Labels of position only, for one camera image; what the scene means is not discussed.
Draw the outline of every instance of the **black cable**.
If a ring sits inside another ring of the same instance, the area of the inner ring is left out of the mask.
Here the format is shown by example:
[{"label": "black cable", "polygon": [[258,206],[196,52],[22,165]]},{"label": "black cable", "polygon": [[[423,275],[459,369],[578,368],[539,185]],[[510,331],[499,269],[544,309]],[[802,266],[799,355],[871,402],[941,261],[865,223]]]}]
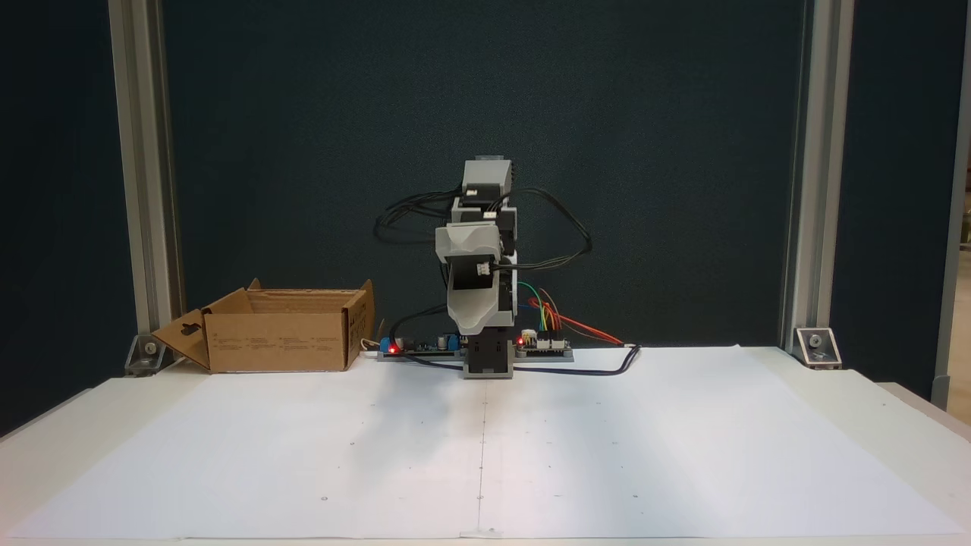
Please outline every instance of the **black cable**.
[{"label": "black cable", "polygon": [[489,204],[487,210],[489,211],[499,210],[503,202],[508,197],[519,193],[538,195],[546,199],[550,204],[554,206],[554,208],[557,211],[560,212],[560,214],[562,214],[566,218],[566,220],[570,221],[570,223],[573,224],[573,226],[577,229],[578,232],[580,232],[580,235],[584,238],[584,247],[571,255],[552,257],[550,259],[546,259],[537,263],[499,263],[494,266],[496,269],[518,269],[519,271],[541,271],[541,270],[547,270],[547,269],[555,269],[557,267],[562,267],[566,265],[567,263],[569,263],[570,261],[572,261],[574,258],[578,256],[582,256],[584,254],[588,254],[593,251],[593,239],[590,237],[590,233],[589,231],[586,230],[586,227],[584,227],[584,225],[580,222],[580,220],[577,219],[577,217],[573,216],[573,213],[571,213],[566,208],[566,205],[560,202],[560,200],[557,199],[556,197],[553,197],[552,194],[550,194],[545,189],[515,188],[509,192],[503,193],[502,195],[499,196],[498,199],[496,199],[495,201],[492,201],[492,203]]},{"label": "black cable", "polygon": [[[403,317],[401,319],[398,319],[398,321],[396,323],[394,323],[394,324],[391,325],[391,330],[388,331],[387,337],[390,340],[390,342],[392,344],[394,344],[394,343],[396,343],[395,342],[395,339],[396,339],[395,334],[398,331],[398,326],[400,326],[400,325],[402,325],[402,324],[404,324],[407,321],[410,321],[412,319],[417,319],[419,317],[430,317],[432,315],[439,315],[441,313],[445,313],[446,311],[448,311],[448,306],[446,304],[444,304],[444,303],[440,303],[438,305],[434,305],[432,307],[429,307],[428,309],[425,309],[424,311],[418,311],[417,313],[414,313],[414,315],[409,315],[407,317]],[[414,357],[414,356],[409,355],[408,353],[406,353],[404,351],[404,348],[402,348],[402,347],[398,347],[398,350],[400,351],[400,353],[398,353],[398,356],[399,357],[407,358],[408,360],[410,360],[410,361],[412,361],[414,363],[417,363],[417,364],[421,364],[421,365],[424,365],[424,366],[431,366],[433,368],[445,368],[445,369],[449,369],[449,370],[461,370],[461,369],[463,369],[462,366],[455,365],[455,364],[443,364],[443,363],[439,363],[439,362],[432,362],[431,360],[426,360],[424,358]],[[594,376],[594,377],[608,377],[608,376],[612,376],[612,375],[620,375],[621,373],[627,371],[627,369],[630,368],[630,364],[634,361],[634,358],[637,357],[637,355],[640,352],[641,352],[641,346],[640,345],[634,345],[634,346],[632,346],[630,348],[630,351],[627,352],[627,356],[624,357],[623,362],[620,364],[620,367],[617,368],[617,369],[615,369],[615,370],[584,370],[584,369],[575,369],[575,368],[533,368],[533,367],[523,367],[523,366],[513,366],[513,369],[515,371],[531,371],[531,372],[536,372],[536,373],[554,373],[554,374],[559,374],[559,375],[588,375],[588,376]]]},{"label": "black cable", "polygon": [[634,358],[641,352],[640,345],[634,345],[627,352],[627,356],[623,358],[623,362],[620,367],[616,370],[583,370],[583,369],[573,369],[573,368],[531,368],[522,366],[513,366],[516,371],[534,371],[537,373],[555,373],[559,375],[588,375],[594,377],[609,377],[612,375],[620,375],[621,373],[630,369],[631,362]]},{"label": "black cable", "polygon": [[[419,231],[396,226],[395,224],[407,217],[415,214],[438,220],[447,221],[450,219],[450,210],[454,199],[461,193],[461,185],[448,191],[426,191],[416,193],[391,203],[374,220],[372,233],[376,239],[383,243],[392,245],[424,245],[434,243],[433,233]],[[410,233],[419,235],[420,238],[393,238],[386,235],[389,231]]]},{"label": "black cable", "polygon": [[[388,331],[387,338],[388,338],[388,340],[392,344],[394,344],[394,343],[396,343],[395,342],[395,339],[396,338],[395,338],[395,335],[394,334],[397,333],[398,326],[406,323],[407,321],[410,321],[411,319],[417,319],[419,317],[430,317],[432,315],[439,315],[441,313],[445,313],[446,311],[448,311],[448,309],[449,309],[449,307],[446,304],[440,303],[438,305],[429,307],[428,309],[425,309],[424,311],[418,311],[414,315],[409,315],[407,317],[398,319],[398,321],[396,323],[394,323],[394,324],[391,325],[391,330]],[[421,364],[421,365],[424,365],[424,366],[431,366],[433,368],[445,368],[445,369],[449,369],[449,370],[459,370],[459,371],[462,369],[462,366],[457,366],[457,365],[454,365],[454,364],[442,364],[442,363],[439,363],[439,362],[432,362],[431,360],[425,360],[424,358],[414,357],[414,356],[409,355],[408,353],[406,353],[403,347],[398,347],[398,351],[400,351],[400,353],[398,353],[398,356],[399,357],[407,358],[408,360],[410,360],[410,361],[412,361],[414,363]]]},{"label": "black cable", "polygon": [[441,275],[442,284],[445,286],[445,289],[448,290],[449,289],[449,267],[445,263],[442,263],[441,261],[438,262],[438,274]]}]

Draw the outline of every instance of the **dark green backdrop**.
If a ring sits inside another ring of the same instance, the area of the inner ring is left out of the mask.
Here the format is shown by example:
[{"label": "dark green backdrop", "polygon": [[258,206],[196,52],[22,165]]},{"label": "dark green backdrop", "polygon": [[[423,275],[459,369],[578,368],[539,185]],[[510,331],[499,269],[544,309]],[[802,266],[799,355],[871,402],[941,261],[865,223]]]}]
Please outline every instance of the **dark green backdrop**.
[{"label": "dark green backdrop", "polygon": [[[191,306],[254,276],[373,278],[389,319],[440,302],[433,249],[378,244],[373,218],[503,154],[593,235],[528,277],[565,315],[656,344],[777,342],[802,1],[164,7]],[[523,259],[579,244],[518,205]]]},{"label": "dark green backdrop", "polygon": [[2,436],[121,375],[136,326],[108,4],[8,2],[0,29]]},{"label": "dark green backdrop", "polygon": [[831,323],[851,367],[924,397],[937,357],[966,18],[966,0],[857,1],[854,18]]}]

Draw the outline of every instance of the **box flap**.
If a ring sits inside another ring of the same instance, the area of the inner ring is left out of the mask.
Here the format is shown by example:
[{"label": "box flap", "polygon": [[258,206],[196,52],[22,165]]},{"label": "box flap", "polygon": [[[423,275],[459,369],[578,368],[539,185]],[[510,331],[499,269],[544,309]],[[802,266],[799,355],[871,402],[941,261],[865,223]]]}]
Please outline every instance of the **box flap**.
[{"label": "box flap", "polygon": [[250,290],[254,313],[335,313],[357,294],[357,290]]},{"label": "box flap", "polygon": [[361,338],[374,331],[374,285],[370,279],[344,304],[344,315],[344,356],[350,366],[360,354]]},{"label": "box flap", "polygon": [[186,358],[209,369],[206,335],[203,331],[202,311],[189,311],[152,335]]},{"label": "box flap", "polygon": [[245,289],[237,289],[202,308],[202,314],[216,313],[220,315],[251,314],[252,305],[246,296]]}]

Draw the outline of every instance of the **aluminum frame post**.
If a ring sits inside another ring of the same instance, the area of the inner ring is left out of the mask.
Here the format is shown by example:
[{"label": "aluminum frame post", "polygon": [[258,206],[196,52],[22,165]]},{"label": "aluminum frame post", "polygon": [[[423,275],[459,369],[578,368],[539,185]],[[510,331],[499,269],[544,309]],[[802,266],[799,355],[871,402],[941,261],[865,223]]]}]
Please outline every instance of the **aluminum frame post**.
[{"label": "aluminum frame post", "polygon": [[160,0],[109,0],[138,332],[185,308]]},{"label": "aluminum frame post", "polygon": [[948,360],[951,357],[951,333],[954,328],[954,297],[957,289],[957,264],[960,261],[961,221],[964,214],[964,190],[968,176],[968,147],[971,145],[971,3],[964,22],[964,64],[961,74],[961,95],[957,107],[957,135],[954,143],[954,186],[951,193],[951,219],[948,225],[947,254],[944,260],[944,279],[941,298],[941,320],[937,330],[937,356],[934,363],[934,382],[930,401],[947,411],[951,376]]},{"label": "aluminum frame post", "polygon": [[799,352],[795,330],[828,327],[846,128],[854,0],[813,5],[801,164],[793,168],[780,345]]}]

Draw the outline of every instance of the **white paper sheet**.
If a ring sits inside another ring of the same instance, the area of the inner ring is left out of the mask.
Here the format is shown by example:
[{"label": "white paper sheet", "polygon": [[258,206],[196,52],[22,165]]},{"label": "white paper sheet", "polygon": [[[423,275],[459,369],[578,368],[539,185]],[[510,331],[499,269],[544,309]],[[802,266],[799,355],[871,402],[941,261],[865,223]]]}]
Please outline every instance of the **white paper sheet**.
[{"label": "white paper sheet", "polygon": [[[607,368],[624,351],[576,355]],[[720,348],[645,350],[611,378],[462,381],[370,360],[213,376],[10,536],[951,532],[764,366]]]},{"label": "white paper sheet", "polygon": [[212,376],[10,535],[432,538],[474,529],[485,385],[368,363]]},{"label": "white paper sheet", "polygon": [[480,518],[503,537],[962,532],[737,347],[519,373],[486,400]]}]

